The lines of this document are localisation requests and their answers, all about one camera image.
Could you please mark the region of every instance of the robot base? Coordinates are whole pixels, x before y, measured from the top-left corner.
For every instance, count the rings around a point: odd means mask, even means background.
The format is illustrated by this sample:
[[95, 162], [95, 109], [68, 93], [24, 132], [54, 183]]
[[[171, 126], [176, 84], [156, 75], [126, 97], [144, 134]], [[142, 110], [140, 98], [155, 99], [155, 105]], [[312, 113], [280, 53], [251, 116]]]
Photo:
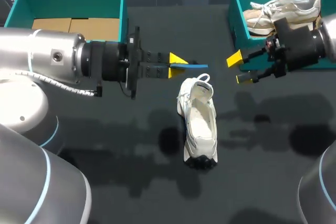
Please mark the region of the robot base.
[[58, 154], [64, 141], [59, 119], [41, 87], [25, 77], [0, 81], [0, 124]]

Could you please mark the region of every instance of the shoe insole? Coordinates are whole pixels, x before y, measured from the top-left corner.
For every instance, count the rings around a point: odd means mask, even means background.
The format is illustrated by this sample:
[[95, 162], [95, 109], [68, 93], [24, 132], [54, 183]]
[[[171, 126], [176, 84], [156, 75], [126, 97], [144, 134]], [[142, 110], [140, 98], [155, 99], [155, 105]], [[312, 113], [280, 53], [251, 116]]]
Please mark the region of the shoe insole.
[[209, 107], [197, 99], [193, 100], [190, 124], [194, 137], [212, 137]]

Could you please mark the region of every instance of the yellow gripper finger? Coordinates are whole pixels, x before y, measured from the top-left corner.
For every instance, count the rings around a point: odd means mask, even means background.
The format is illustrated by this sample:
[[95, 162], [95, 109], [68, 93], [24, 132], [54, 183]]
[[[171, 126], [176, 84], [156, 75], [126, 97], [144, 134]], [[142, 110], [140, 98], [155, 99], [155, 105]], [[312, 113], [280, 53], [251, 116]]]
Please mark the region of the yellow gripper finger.
[[232, 66], [244, 63], [242, 53], [240, 52], [240, 50], [238, 50], [233, 55], [231, 55], [229, 58], [227, 58], [226, 63], [229, 68]]

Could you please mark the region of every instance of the black cable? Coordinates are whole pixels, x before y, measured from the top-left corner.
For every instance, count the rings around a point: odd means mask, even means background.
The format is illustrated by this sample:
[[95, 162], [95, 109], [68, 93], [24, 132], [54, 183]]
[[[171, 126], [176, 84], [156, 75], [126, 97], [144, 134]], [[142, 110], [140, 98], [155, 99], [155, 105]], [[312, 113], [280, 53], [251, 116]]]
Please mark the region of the black cable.
[[131, 97], [130, 94], [126, 94], [126, 93], [125, 93], [124, 88], [123, 88], [122, 85], [121, 85], [121, 82], [119, 82], [119, 85], [120, 85], [120, 88], [121, 88], [121, 92], [122, 92], [126, 97]]

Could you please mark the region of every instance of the shoelace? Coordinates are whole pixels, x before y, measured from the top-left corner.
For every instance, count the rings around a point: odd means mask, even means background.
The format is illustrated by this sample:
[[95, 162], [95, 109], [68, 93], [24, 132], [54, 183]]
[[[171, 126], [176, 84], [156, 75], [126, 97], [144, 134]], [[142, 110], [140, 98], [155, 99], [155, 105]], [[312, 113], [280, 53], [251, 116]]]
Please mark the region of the shoelace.
[[257, 21], [255, 22], [255, 24], [253, 25], [253, 28], [260, 21], [260, 19], [263, 15], [267, 15], [267, 16], [271, 17], [272, 10], [277, 10], [278, 9], [275, 2], [277, 2], [277, 0], [268, 1], [267, 3], [265, 3], [263, 5], [262, 4], [257, 4], [257, 3], [254, 3], [254, 2], [250, 3], [250, 5], [252, 6], [252, 8], [254, 10], [260, 10], [260, 15], [259, 15]]
[[[201, 80], [203, 77], [206, 77], [206, 79], [204, 80], [204, 82], [208, 82], [209, 80], [210, 80], [210, 75], [208, 75], [207, 73], [203, 73], [203, 74], [201, 74], [200, 76], [198, 76], [196, 79], [197, 80]], [[182, 93], [182, 94], [180, 94], [178, 97], [177, 97], [177, 99], [178, 98], [180, 98], [180, 97], [184, 97], [184, 102], [188, 102], [189, 101], [189, 97], [190, 97], [190, 93], [189, 92], [185, 92], [185, 93]]]

